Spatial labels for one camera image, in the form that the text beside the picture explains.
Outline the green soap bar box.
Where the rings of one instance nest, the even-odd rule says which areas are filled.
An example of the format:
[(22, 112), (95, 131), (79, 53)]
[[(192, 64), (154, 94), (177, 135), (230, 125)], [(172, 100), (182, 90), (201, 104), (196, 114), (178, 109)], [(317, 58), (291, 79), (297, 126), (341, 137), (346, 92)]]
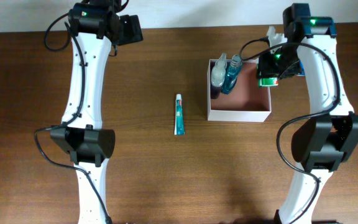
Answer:
[(278, 79), (275, 77), (272, 78), (261, 78), (258, 82), (259, 88), (267, 88), (272, 86), (278, 86)]

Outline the blue mouthwash bottle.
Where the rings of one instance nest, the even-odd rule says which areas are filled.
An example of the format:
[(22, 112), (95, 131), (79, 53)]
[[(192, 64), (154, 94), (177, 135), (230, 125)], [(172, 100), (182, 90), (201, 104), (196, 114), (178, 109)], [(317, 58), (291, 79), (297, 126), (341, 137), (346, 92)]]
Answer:
[(236, 85), (238, 75), (242, 69), (242, 59), (240, 55), (234, 55), (227, 68), (225, 80), (221, 89), (224, 94), (230, 94)]

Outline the purple foam soap dispenser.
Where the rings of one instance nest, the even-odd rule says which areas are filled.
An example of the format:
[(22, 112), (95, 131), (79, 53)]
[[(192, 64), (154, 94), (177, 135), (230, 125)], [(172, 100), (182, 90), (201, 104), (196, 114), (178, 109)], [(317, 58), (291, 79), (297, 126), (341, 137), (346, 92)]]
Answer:
[(210, 79), (210, 97), (211, 99), (217, 99), (221, 92), (221, 88), (223, 86), (225, 75), (226, 75), (226, 53), (222, 53), (219, 59), (215, 62), (214, 67), (211, 71), (211, 79)]

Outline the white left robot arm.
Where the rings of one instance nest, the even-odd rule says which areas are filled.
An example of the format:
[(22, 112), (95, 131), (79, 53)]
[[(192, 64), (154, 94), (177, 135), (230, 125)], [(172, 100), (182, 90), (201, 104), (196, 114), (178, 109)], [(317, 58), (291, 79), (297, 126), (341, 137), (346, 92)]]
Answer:
[(102, 127), (101, 99), (107, 61), (117, 47), (143, 40), (137, 15), (122, 15), (128, 2), (81, 1), (64, 16), (67, 41), (73, 46), (70, 92), (61, 123), (48, 129), (69, 155), (77, 174), (79, 223), (111, 223), (106, 207), (106, 170), (116, 135)]

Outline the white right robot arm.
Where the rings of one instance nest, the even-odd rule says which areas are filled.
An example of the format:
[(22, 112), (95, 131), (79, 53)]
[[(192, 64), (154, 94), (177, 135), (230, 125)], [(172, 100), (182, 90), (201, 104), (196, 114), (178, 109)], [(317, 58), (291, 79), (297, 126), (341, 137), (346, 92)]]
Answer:
[(274, 223), (311, 223), (313, 210), (328, 179), (346, 162), (358, 143), (358, 115), (344, 90), (337, 64), (337, 32), (330, 17), (315, 17), (307, 3), (294, 3), (283, 12), (284, 33), (267, 32), (269, 49), (259, 53), (257, 78), (281, 80), (304, 73), (310, 112), (293, 118), (305, 123), (293, 134), (295, 171), (288, 196), (275, 212)]

